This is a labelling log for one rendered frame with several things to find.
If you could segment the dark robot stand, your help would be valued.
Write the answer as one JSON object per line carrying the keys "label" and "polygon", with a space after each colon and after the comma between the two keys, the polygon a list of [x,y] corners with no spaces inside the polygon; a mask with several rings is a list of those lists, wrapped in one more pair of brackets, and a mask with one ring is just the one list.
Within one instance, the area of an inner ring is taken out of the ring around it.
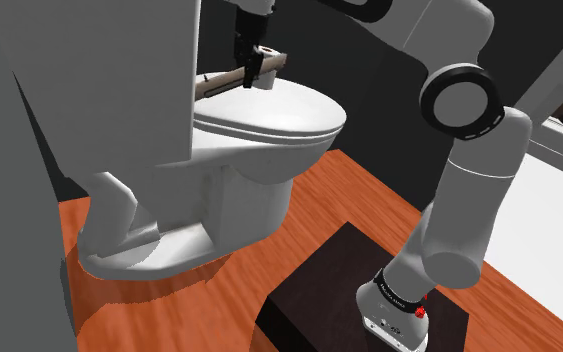
{"label": "dark robot stand", "polygon": [[435,288],[412,236],[395,256],[344,224],[266,298],[279,352],[464,352],[468,315]]}

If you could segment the white toilet paper roll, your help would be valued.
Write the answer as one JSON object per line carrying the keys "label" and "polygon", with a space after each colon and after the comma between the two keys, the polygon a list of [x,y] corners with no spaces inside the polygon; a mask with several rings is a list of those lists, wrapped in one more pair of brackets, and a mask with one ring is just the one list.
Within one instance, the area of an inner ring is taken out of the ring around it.
{"label": "white toilet paper roll", "polygon": [[253,81],[253,87],[262,90],[271,90],[276,77],[276,69],[274,63],[277,63],[277,57],[280,52],[265,46],[258,46],[257,53],[263,58],[260,72]]}

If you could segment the tan long-handled brush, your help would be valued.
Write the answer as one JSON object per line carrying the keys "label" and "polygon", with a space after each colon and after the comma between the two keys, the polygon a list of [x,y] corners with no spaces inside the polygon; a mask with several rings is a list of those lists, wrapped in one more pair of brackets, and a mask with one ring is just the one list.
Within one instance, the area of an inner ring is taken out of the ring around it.
{"label": "tan long-handled brush", "polygon": [[[286,60],[287,55],[285,53],[264,58],[259,72],[252,78],[252,81],[255,82],[262,75],[282,69],[285,66]],[[205,78],[202,82],[195,85],[194,100],[198,101],[204,98],[210,98],[228,90],[243,86],[245,77],[245,68],[240,67],[212,78]]]}

